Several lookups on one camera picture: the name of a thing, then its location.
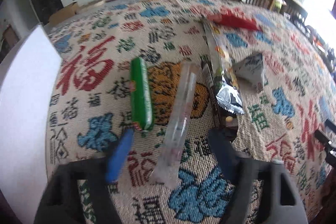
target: patterned tablecloth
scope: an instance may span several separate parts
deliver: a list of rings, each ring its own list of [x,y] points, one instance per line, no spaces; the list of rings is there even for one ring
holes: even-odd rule
[[[218,223],[233,188],[221,177],[207,143],[213,119],[202,73],[181,159],[180,186],[169,190],[149,185],[148,177],[174,103],[179,62],[209,59],[200,15],[224,10],[253,17],[263,26],[263,33],[224,28],[223,35],[236,62],[263,52],[268,80],[259,94],[239,81],[246,114],[238,118],[234,146],[255,159],[283,160],[312,219],[330,170],[313,132],[323,128],[326,118],[334,120],[335,83],[308,40],[283,16],[227,0],[144,0],[106,6],[53,30],[50,39],[63,63],[48,114],[48,176],[62,161],[101,151],[130,125],[129,61],[141,56],[153,91],[155,126],[147,134],[135,134],[119,180],[109,187],[111,198],[124,223]],[[85,181],[79,189],[87,222],[94,223]],[[247,222],[253,222],[258,195],[255,189]]]

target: cardboard box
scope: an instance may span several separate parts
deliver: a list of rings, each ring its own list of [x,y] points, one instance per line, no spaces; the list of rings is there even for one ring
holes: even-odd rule
[[[61,10],[57,11],[53,15],[49,17],[49,23],[50,25],[56,26],[57,24],[67,20],[70,17],[73,17],[76,15],[76,11],[79,9],[78,3],[74,2],[70,5],[62,8]]]

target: green wrapped sausage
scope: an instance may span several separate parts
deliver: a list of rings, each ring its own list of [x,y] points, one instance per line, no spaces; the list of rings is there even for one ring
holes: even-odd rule
[[[131,107],[132,122],[137,130],[150,131],[154,126],[154,112],[144,59],[131,61]]]

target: transparent plastic wrapper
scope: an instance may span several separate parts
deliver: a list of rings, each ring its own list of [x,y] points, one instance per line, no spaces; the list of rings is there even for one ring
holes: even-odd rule
[[[150,183],[152,184],[164,183],[171,189],[178,185],[179,166],[193,108],[196,78],[199,70],[199,65],[195,63],[188,61],[181,63],[181,76],[161,154],[150,176]]]
[[[246,57],[233,68],[236,76],[248,80],[257,92],[264,90],[265,67],[261,52]]]
[[[203,18],[203,25],[210,51],[218,105],[231,113],[244,114],[236,75],[223,35],[214,23],[205,18]]]

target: plastic packaging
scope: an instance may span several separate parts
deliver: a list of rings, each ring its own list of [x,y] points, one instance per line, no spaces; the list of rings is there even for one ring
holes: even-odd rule
[[[131,61],[130,76],[132,122],[137,130],[147,132],[153,129],[154,116],[144,59],[137,57]]]
[[[163,183],[171,189],[178,185],[179,166],[193,108],[199,69],[199,65],[195,63],[188,61],[181,63],[181,76],[173,110],[170,114],[161,154],[150,176],[150,183]]]
[[[248,80],[257,92],[264,89],[265,67],[263,54],[256,53],[233,65],[236,76]]]
[[[219,106],[234,114],[244,114],[239,87],[219,28],[203,19],[214,73],[215,94]]]

